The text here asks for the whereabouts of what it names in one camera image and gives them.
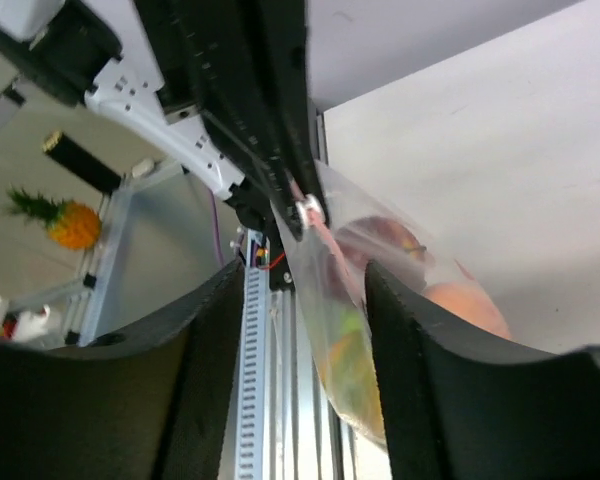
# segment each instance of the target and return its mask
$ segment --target plastic bag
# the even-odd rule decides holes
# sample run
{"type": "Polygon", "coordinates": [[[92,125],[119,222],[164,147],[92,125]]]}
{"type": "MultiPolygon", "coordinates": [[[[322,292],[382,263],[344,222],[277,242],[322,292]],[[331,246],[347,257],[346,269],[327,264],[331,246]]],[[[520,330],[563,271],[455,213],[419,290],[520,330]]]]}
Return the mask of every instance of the plastic bag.
{"type": "MultiPolygon", "coordinates": [[[[370,259],[410,289],[460,318],[509,338],[506,322],[471,274],[445,256],[404,214],[317,162],[331,215],[331,233],[349,278],[364,294],[370,259]]],[[[369,328],[363,309],[345,288],[342,269],[322,239],[309,230],[296,242],[278,222],[298,302],[323,387],[338,415],[368,439],[385,445],[369,328]]]]}

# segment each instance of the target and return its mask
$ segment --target wire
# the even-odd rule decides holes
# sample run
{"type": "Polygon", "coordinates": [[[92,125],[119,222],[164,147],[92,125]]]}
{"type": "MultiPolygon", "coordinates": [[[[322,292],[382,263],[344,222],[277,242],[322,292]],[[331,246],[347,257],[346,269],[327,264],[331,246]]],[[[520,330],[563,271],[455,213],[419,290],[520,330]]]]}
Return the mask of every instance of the wire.
{"type": "Polygon", "coordinates": [[[283,259],[284,259],[284,252],[282,252],[280,255],[278,255],[278,258],[276,258],[273,262],[270,262],[268,265],[264,265],[264,266],[258,267],[258,268],[260,270],[271,270],[272,268],[275,268],[275,266],[278,265],[283,259]]]}
{"type": "Polygon", "coordinates": [[[224,267],[224,256],[222,255],[222,243],[220,242],[220,226],[218,225],[218,207],[216,206],[216,197],[209,190],[211,198],[211,221],[213,223],[213,245],[216,251],[216,261],[220,267],[224,267]]]}

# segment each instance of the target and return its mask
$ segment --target red object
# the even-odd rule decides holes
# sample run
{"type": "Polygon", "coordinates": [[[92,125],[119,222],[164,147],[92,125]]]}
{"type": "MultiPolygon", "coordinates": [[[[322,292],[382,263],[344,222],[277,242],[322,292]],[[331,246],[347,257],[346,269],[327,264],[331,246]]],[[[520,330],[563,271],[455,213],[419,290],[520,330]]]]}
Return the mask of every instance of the red object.
{"type": "Polygon", "coordinates": [[[284,252],[282,252],[278,256],[278,258],[276,258],[273,262],[269,263],[268,265],[263,265],[262,267],[259,267],[259,268],[260,268],[260,270],[271,270],[276,265],[278,265],[282,261],[283,258],[284,258],[284,252]]]}
{"type": "Polygon", "coordinates": [[[18,325],[18,322],[15,320],[7,320],[4,322],[2,324],[2,337],[10,340],[16,331],[16,325],[18,325]]]}

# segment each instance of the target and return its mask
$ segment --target black cylinder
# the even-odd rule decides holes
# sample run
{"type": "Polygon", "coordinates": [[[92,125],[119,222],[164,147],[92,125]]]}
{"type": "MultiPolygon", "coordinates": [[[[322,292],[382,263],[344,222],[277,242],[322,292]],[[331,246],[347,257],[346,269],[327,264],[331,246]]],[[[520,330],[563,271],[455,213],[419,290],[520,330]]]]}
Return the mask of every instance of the black cylinder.
{"type": "Polygon", "coordinates": [[[120,187],[122,178],[61,131],[45,140],[42,151],[54,162],[105,195],[120,187]]]}

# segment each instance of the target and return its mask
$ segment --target white bracket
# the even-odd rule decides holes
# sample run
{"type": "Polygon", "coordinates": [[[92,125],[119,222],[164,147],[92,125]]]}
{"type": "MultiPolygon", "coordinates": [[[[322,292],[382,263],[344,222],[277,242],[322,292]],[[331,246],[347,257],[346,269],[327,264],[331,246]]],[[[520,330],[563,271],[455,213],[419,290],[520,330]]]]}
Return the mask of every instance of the white bracket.
{"type": "Polygon", "coordinates": [[[309,194],[301,202],[296,202],[296,209],[298,210],[298,215],[302,222],[302,230],[308,230],[311,227],[311,224],[309,223],[309,210],[317,212],[323,222],[325,220],[322,206],[314,195],[309,194]]]}
{"type": "Polygon", "coordinates": [[[91,111],[124,125],[161,149],[196,175],[221,200],[244,174],[209,140],[199,115],[169,124],[149,82],[139,79],[125,63],[111,60],[94,80],[96,90],[85,94],[91,111]]]}

